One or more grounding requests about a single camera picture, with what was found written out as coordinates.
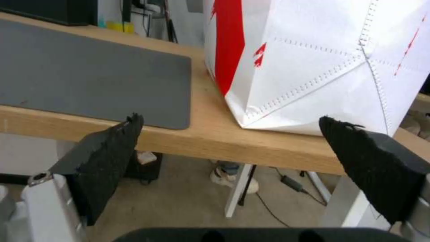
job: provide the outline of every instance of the power adapter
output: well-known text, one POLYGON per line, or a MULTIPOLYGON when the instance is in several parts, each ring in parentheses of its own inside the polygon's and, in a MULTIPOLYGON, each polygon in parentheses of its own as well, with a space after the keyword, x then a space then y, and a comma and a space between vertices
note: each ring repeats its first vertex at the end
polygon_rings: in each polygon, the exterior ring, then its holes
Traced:
POLYGON ((298 183, 297 181, 291 179, 290 177, 288 177, 286 175, 281 176, 281 182, 283 184, 289 186, 290 188, 292 188, 296 192, 307 193, 306 190, 303 189, 303 185, 301 183, 298 183))

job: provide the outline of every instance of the shoe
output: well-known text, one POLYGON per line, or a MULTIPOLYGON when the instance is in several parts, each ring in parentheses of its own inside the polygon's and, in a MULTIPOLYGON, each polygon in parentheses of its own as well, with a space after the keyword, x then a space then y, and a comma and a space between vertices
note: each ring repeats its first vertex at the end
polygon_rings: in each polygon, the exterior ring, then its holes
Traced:
MULTIPOLYGON (((236 181, 236 175, 229 175, 225 173, 220 167, 216 167, 211 173, 211 181, 218 185, 233 187, 236 181)), ((258 191, 258 181, 254 178, 249 183, 247 194, 256 193, 258 191)))

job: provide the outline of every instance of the white tag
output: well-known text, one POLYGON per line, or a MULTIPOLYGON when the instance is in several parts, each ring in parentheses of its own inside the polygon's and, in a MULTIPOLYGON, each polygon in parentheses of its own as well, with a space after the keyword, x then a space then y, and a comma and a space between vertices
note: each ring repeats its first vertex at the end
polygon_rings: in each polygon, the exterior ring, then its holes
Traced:
POLYGON ((140 164, 147 164, 157 160, 157 157, 150 151, 137 152, 137 160, 140 164))

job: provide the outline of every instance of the stitching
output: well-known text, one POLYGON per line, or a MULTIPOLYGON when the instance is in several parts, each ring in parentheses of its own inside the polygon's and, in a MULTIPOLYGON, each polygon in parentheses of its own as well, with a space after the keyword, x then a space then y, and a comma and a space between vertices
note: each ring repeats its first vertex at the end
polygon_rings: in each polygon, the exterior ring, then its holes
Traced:
POLYGON ((366 60, 366 63, 369 66, 370 72, 372 74, 373 80, 376 85, 376 90, 378 92, 379 100, 381 102, 381 108, 382 108, 382 114, 384 115, 384 121, 385 121, 385 128, 386 132, 388 134, 388 131, 391 130, 391 118, 388 115, 388 106, 387 106, 387 99, 385 97, 384 90, 381 85, 381 79, 379 77, 379 74, 376 70, 376 67, 374 65, 374 62, 369 60, 369 58, 366 56, 366 52, 364 51, 364 47, 366 46, 368 40, 369 40, 369 33, 370 33, 370 25, 373 22, 373 18, 375 16, 376 8, 378 0, 373 0, 370 5, 369 9, 367 11, 367 16, 364 21, 362 33, 360 34, 359 38, 359 48, 362 51, 364 58, 366 60))
POLYGON ((381 78, 379 77, 379 74, 376 70, 376 66, 374 65, 374 62, 369 61, 367 58, 366 58, 366 62, 368 63, 368 65, 370 67, 373 79, 375 81, 376 89, 377 89, 378 95, 379 95, 379 100, 381 102, 382 112, 384 114, 385 126, 387 128, 387 134, 388 134, 388 131, 391 129, 391 118, 388 115, 387 99, 385 97, 385 92, 383 91, 383 88, 381 85, 381 78))
MULTIPOLYGON (((373 62, 377 62, 381 65, 389 65, 391 67, 397 68, 398 64, 395 64, 394 62, 389 62, 387 60, 379 60, 379 59, 372 59, 373 62)), ((419 72, 427 72, 428 70, 426 68, 423 68, 422 66, 410 66, 410 65, 404 65, 402 64, 402 69, 410 70, 410 71, 419 71, 419 72)))
MULTIPOLYGON (((358 55, 358 56, 353 56, 352 58, 350 58, 350 59, 348 59, 348 60, 346 60, 344 63, 343 63, 343 66, 344 66, 344 68, 346 68, 346 67, 348 67, 348 66, 350 66, 350 65, 352 65, 353 63, 355 63, 355 62, 357 62, 358 60, 360 60, 361 59, 361 56, 360 55, 358 55)), ((332 70, 335 72, 335 73, 337 73, 338 71, 341 71, 341 70, 343 70, 344 68, 342 68, 342 66, 341 65, 337 65, 337 66, 335 66, 335 67, 333 67, 332 69, 329 69, 329 70, 327 70, 326 72, 324 72, 324 73, 322 73, 322 74, 320 74, 320 75, 318 75, 317 77, 315 77, 315 78, 313 78, 313 79, 311 79, 311 80, 309 80, 308 82, 306 82, 306 83, 304 83, 304 84, 302 84, 302 85, 300 85, 300 86, 298 86, 298 87, 296 87, 296 88, 292 88, 290 91, 287 91, 287 92, 285 92, 285 93, 283 93, 283 94, 281 94, 281 99, 279 98, 279 97, 277 97, 277 98, 275 98, 275 99, 273 99, 273 100, 271 100, 271 101, 269 101, 269 102, 267 102, 267 103, 265 103, 265 104, 263 104, 262 105, 262 108, 261 107, 259 107, 258 109, 260 110, 259 112, 258 111, 255 111, 255 110, 252 110, 252 111, 249 111, 249 112, 247 112, 247 113, 245 113, 245 116, 246 116, 246 118, 250 118, 250 116, 252 116, 252 117, 254 117, 255 115, 261 115, 261 114, 264 114, 264 112, 265 111, 267 111, 267 110, 270 110, 270 109, 272 109, 272 108, 275 108, 275 107, 277 107, 277 106, 279 106, 279 105, 282 105, 283 103, 286 103, 286 102, 288 102, 290 99, 294 99, 294 97, 296 96, 296 95, 299 95, 300 93, 302 93, 302 92, 306 92, 307 91, 307 89, 309 89, 309 88, 311 88, 311 87, 313 87, 314 85, 318 85, 318 84, 320 84, 321 82, 323 82, 325 79, 327 79, 327 78, 329 78, 329 77, 331 77, 332 76, 332 70)))
POLYGON ((374 17, 375 17, 377 1, 378 0, 373 0, 372 2, 370 2, 369 9, 367 10, 367 14, 366 14, 366 17, 364 20, 363 28, 361 30, 361 34, 359 37, 359 44, 363 47, 366 46, 366 44, 368 43, 369 38, 370 38, 369 37, 370 26, 371 26, 371 24, 374 20, 374 17))
POLYGON ((305 42, 299 42, 297 40, 292 40, 292 39, 288 39, 288 38, 274 37, 273 40, 279 41, 279 42, 284 42, 286 44, 295 45, 295 46, 300 47, 300 48, 315 49, 316 51, 328 52, 331 54, 338 54, 341 56, 352 55, 351 53, 348 53, 346 51, 341 51, 341 50, 337 50, 337 49, 333 49, 333 48, 329 48, 329 47, 313 45, 313 44, 309 44, 309 43, 305 43, 305 42))

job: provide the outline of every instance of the gray desk mat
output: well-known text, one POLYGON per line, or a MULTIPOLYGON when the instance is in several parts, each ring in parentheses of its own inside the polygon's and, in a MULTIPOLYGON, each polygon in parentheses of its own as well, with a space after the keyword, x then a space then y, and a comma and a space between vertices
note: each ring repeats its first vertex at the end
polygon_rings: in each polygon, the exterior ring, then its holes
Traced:
POLYGON ((190 124, 190 58, 0 20, 0 104, 190 124))

